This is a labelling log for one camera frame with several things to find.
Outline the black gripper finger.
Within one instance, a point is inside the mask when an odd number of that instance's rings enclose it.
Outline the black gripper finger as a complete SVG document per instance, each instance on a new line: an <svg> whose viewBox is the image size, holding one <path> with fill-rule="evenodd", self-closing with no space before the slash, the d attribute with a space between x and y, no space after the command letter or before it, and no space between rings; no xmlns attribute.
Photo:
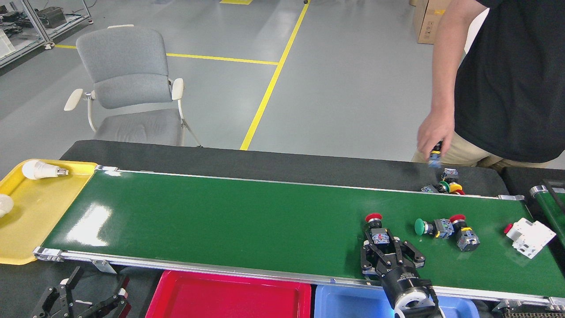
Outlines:
<svg viewBox="0 0 565 318"><path fill-rule="evenodd" d="M58 286L48 287L31 312L32 318L73 318L72 291L83 275L81 266L77 266L69 278Z"/></svg>
<svg viewBox="0 0 565 318"><path fill-rule="evenodd" d="M132 306L128 301L128 293L125 290L129 283L128 277L121 277L113 294L103 301L89 305L87 309L79 313L80 318L126 318Z"/></svg>

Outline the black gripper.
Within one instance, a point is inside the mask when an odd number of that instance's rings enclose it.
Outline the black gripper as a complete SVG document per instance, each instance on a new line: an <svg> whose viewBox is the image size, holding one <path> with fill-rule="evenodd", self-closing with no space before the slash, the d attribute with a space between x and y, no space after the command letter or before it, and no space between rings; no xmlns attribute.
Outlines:
<svg viewBox="0 0 565 318"><path fill-rule="evenodd" d="M364 275L379 276L391 307L432 307L435 302L417 269L426 258L411 242L389 236L385 231L365 230L361 247L361 269ZM384 254L390 237L390 259Z"/></svg>

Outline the person's right hand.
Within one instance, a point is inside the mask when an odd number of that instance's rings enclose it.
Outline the person's right hand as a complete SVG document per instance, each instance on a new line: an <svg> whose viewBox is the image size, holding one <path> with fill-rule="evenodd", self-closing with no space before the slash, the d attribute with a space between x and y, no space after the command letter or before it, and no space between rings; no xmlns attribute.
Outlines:
<svg viewBox="0 0 565 318"><path fill-rule="evenodd" d="M441 141L441 153L446 155L451 146L454 127L453 115L430 113L418 128L416 149L424 155L429 155Z"/></svg>

